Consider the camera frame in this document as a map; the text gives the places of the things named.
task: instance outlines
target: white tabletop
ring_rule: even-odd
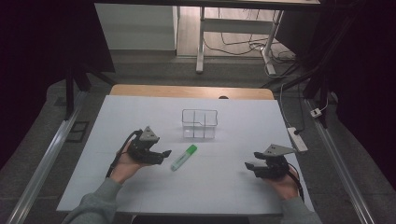
[[[214,139],[184,138],[183,109],[218,110]],[[280,213],[274,190],[247,170],[244,162],[261,162],[253,152],[271,144],[291,147],[275,100],[212,100],[166,97],[107,96],[58,211],[71,211],[83,195],[103,182],[126,137],[150,128],[160,137],[151,150],[172,150],[162,165],[141,169],[127,180],[118,211],[134,214],[261,215]],[[197,151],[175,172],[171,163],[191,144]],[[300,171],[294,154],[286,156]],[[306,191],[305,203],[313,210]]]

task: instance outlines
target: metal frame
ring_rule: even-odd
[[[94,0],[94,3],[126,4],[126,5],[153,5],[153,6],[181,6],[181,7],[229,7],[273,9],[290,11],[329,11],[350,10],[361,0],[352,0],[350,3],[323,6],[321,4],[299,4],[284,2],[264,2],[248,0]]]
[[[205,19],[205,8],[201,7],[200,9],[201,19],[196,65],[197,74],[202,74],[204,72],[204,32],[269,35],[265,48],[262,50],[262,57],[265,61],[268,74],[270,76],[276,74],[271,58],[269,57],[269,52],[283,11],[278,12],[274,21],[242,21]]]
[[[66,139],[66,136],[70,132],[70,129],[75,122],[84,100],[87,96],[87,92],[81,91],[77,99],[75,101],[75,109],[73,113],[70,115],[68,120],[64,120],[61,126],[58,129],[58,132],[52,139],[52,142],[49,144],[49,147],[46,151],[46,154],[43,156],[43,159],[38,164],[35,169],[35,173],[30,179],[26,189],[24,190],[22,196],[18,200],[17,205],[11,213],[11,216],[8,218],[7,223],[23,223],[26,219],[27,215],[32,208],[33,203],[35,202],[35,198],[38,195],[38,192],[41,190],[41,187],[46,180],[50,169],[52,168],[53,163],[58,157],[59,152],[61,151],[62,145]]]
[[[306,108],[308,111],[314,109],[312,106],[313,102],[310,100],[304,100]],[[332,163],[334,165],[335,170],[338,173],[338,176],[341,179],[341,182],[344,185],[346,193],[349,195],[353,206],[355,207],[356,214],[358,215],[361,223],[372,224],[375,223],[373,216],[371,215],[370,209],[367,206],[366,201],[361,195],[361,191],[358,186],[355,184],[355,181],[352,178],[347,166],[337,148],[334,141],[332,140],[332,136],[329,131],[322,127],[320,121],[315,119],[315,125],[317,127],[318,133],[329,152],[329,156],[332,159]]]

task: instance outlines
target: wooden board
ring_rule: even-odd
[[[149,86],[149,85],[115,85],[110,95],[186,97],[218,99],[227,96],[237,100],[274,100],[274,95],[267,89],[185,87],[185,86]]]

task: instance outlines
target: transparent box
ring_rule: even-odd
[[[214,138],[216,126],[218,126],[218,111],[184,109],[182,123],[184,137]]]

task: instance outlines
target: hand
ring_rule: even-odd
[[[290,172],[296,176],[297,173],[290,168]],[[278,179],[264,179],[269,185],[271,185],[279,197],[282,200],[287,200],[291,198],[298,197],[298,187],[297,184],[294,182],[293,179],[289,175],[284,175]]]
[[[111,173],[110,178],[116,182],[123,184],[125,180],[131,178],[140,168],[148,166],[148,164],[134,161],[126,152],[131,142],[122,150],[119,162]]]

